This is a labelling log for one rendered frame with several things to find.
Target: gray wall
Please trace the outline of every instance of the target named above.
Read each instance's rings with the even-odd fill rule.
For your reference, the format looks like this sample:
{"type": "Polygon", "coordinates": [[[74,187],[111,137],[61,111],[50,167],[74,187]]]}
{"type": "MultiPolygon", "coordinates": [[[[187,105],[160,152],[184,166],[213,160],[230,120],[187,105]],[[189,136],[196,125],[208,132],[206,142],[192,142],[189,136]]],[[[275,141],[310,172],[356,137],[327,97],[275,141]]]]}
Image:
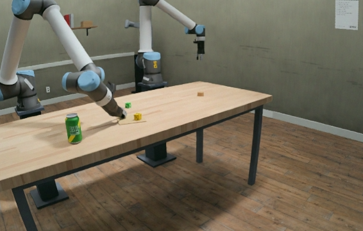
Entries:
{"type": "MultiPolygon", "coordinates": [[[[79,41],[90,56],[109,55],[137,51],[139,47],[139,32],[125,30],[124,21],[127,18],[139,18],[139,8],[136,1],[126,0],[56,0],[62,14],[73,13],[75,26],[80,21],[91,20],[98,28],[89,30],[74,30],[79,41]]],[[[0,0],[0,67],[6,38],[12,21],[12,0],[0,0]]],[[[48,64],[70,60],[65,49],[53,33],[49,23],[40,16],[34,16],[21,57],[19,67],[38,64],[48,64]]],[[[95,62],[106,72],[106,80],[116,84],[134,81],[133,57],[113,58],[95,62]]],[[[52,67],[35,71],[38,96],[41,100],[69,94],[62,89],[62,76],[69,71],[76,71],[73,65],[52,67]],[[51,93],[46,93],[46,86],[51,87],[51,93]]],[[[16,99],[0,102],[0,109],[14,107],[16,99]]]]}
{"type": "Polygon", "coordinates": [[[207,27],[193,35],[153,10],[171,85],[202,80],[272,94],[266,109],[363,133],[363,1],[358,31],[335,29],[335,0],[167,0],[207,27]]]}

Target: green can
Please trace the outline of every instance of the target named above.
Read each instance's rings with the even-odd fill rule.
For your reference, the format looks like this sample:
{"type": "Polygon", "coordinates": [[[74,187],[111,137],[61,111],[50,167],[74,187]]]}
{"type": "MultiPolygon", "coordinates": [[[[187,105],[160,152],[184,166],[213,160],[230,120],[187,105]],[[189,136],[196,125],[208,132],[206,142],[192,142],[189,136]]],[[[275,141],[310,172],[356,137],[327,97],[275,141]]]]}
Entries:
{"type": "Polygon", "coordinates": [[[67,114],[66,119],[66,131],[67,131],[67,140],[71,144],[80,143],[81,136],[81,128],[80,128],[80,119],[76,113],[67,114]]]}

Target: metal table frame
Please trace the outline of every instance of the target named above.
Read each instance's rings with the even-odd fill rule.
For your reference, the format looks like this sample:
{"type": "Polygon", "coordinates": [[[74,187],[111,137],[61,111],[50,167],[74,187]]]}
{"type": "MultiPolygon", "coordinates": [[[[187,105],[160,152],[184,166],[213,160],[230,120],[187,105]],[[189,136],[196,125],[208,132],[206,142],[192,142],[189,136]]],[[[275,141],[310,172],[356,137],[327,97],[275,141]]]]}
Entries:
{"type": "Polygon", "coordinates": [[[57,178],[67,176],[67,175],[76,173],[78,171],[88,169],[90,167],[95,167],[95,166],[104,164],[106,162],[110,162],[112,160],[116,160],[118,158],[125,157],[127,155],[137,153],[139,151],[143,151],[146,148],[152,148],[152,147],[158,146],[160,144],[165,144],[165,143],[167,143],[169,141],[172,141],[174,139],[183,137],[185,135],[188,135],[188,134],[191,134],[191,133],[194,133],[194,132],[196,132],[196,135],[197,135],[197,139],[196,139],[196,162],[197,163],[202,163],[203,162],[203,130],[205,128],[211,127],[213,125],[216,125],[216,124],[222,123],[224,121],[227,121],[227,120],[239,117],[241,115],[247,114],[247,113],[249,113],[249,112],[251,112],[253,110],[255,111],[255,118],[254,118],[254,128],[253,128],[253,144],[252,144],[252,147],[251,147],[251,159],[250,159],[250,169],[249,169],[249,177],[248,177],[248,184],[253,185],[255,183],[255,180],[256,180],[258,152],[260,150],[260,138],[261,138],[262,117],[263,117],[263,105],[259,106],[257,108],[253,108],[253,109],[247,110],[245,112],[233,115],[233,116],[228,117],[226,119],[222,119],[222,120],[214,122],[212,124],[202,126],[201,128],[196,128],[194,130],[185,132],[185,133],[180,134],[180,135],[176,135],[176,136],[168,138],[166,140],[156,142],[154,144],[150,144],[150,145],[147,145],[147,146],[144,146],[144,147],[141,147],[141,148],[137,148],[135,150],[128,151],[126,153],[123,153],[123,154],[120,154],[120,155],[117,155],[117,156],[114,156],[114,157],[110,157],[110,158],[107,158],[107,159],[104,159],[104,160],[100,160],[100,161],[95,162],[93,164],[88,164],[86,166],[79,167],[79,168],[76,168],[76,169],[73,169],[73,170],[70,170],[70,171],[66,171],[64,173],[60,173],[60,174],[57,174],[55,176],[50,176],[50,177],[42,179],[42,180],[37,180],[36,182],[28,183],[26,185],[22,185],[22,186],[13,188],[12,189],[13,196],[15,197],[15,201],[16,201],[17,207],[19,209],[19,212],[21,214],[23,223],[24,223],[24,225],[26,227],[26,230],[27,231],[37,231],[37,227],[36,227],[35,221],[33,220],[33,216],[32,216],[32,213],[30,211],[28,201],[27,201],[27,199],[25,197],[24,189],[27,189],[29,187],[32,187],[32,186],[35,186],[35,185],[38,185],[38,184],[43,184],[43,183],[46,183],[46,182],[49,182],[49,181],[53,181],[53,180],[55,180],[57,178]]]}

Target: dice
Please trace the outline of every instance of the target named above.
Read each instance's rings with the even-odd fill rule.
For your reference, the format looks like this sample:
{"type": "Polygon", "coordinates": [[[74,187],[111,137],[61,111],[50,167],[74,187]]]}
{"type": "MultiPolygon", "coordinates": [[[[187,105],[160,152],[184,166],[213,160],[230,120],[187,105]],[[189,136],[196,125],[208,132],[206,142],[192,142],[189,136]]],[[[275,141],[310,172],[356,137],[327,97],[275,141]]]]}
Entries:
{"type": "Polygon", "coordinates": [[[141,120],[142,119],[142,114],[140,114],[140,113],[136,113],[135,114],[135,120],[136,121],[139,121],[139,120],[141,120]]]}

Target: wooden floor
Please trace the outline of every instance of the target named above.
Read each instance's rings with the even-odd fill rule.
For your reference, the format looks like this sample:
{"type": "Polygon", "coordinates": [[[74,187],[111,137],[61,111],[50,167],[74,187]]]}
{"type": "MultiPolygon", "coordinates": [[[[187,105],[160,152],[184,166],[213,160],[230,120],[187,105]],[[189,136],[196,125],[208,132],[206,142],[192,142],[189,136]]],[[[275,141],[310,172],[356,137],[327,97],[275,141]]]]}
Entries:
{"type": "MultiPolygon", "coordinates": [[[[118,95],[129,94],[131,89],[118,95]]],[[[46,106],[45,112],[89,103],[46,106]]],[[[0,116],[0,124],[18,119],[0,116]]],[[[70,199],[37,210],[39,230],[363,230],[363,143],[264,118],[256,184],[246,184],[253,114],[168,143],[177,160],[155,169],[135,155],[57,180],[70,199]]],[[[0,230],[24,230],[11,191],[0,230]]]]}

